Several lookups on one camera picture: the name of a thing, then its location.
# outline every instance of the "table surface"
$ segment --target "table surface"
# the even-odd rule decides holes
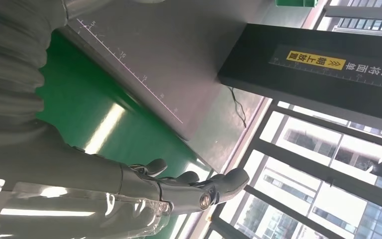
[[[69,22],[71,39],[182,138],[219,94],[216,75],[260,0],[114,1]]]

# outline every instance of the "black cable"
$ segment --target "black cable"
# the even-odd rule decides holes
[[[238,115],[238,117],[242,120],[242,123],[244,124],[244,127],[247,128],[247,123],[246,123],[247,116],[245,115],[244,107],[242,107],[242,104],[239,103],[239,101],[236,100],[235,92],[233,92],[234,88],[233,87],[228,87],[228,89],[232,93],[232,98],[233,98],[233,101],[235,103],[235,112]],[[242,114],[244,115],[243,117],[238,112],[238,105],[241,107]]]

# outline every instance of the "gray table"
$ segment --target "gray table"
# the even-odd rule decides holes
[[[116,0],[63,32],[220,171],[244,128],[216,75],[261,2]],[[237,97],[250,117],[260,97]]]

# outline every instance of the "green box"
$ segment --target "green box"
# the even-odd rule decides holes
[[[276,6],[315,7],[318,0],[275,0]]]

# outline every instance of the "robotic hand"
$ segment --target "robotic hand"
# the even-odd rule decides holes
[[[249,181],[242,169],[203,182],[193,172],[155,178],[167,167],[163,160],[127,166],[88,155],[35,118],[51,32],[104,2],[0,1],[0,238],[147,236],[169,215],[225,202]]]

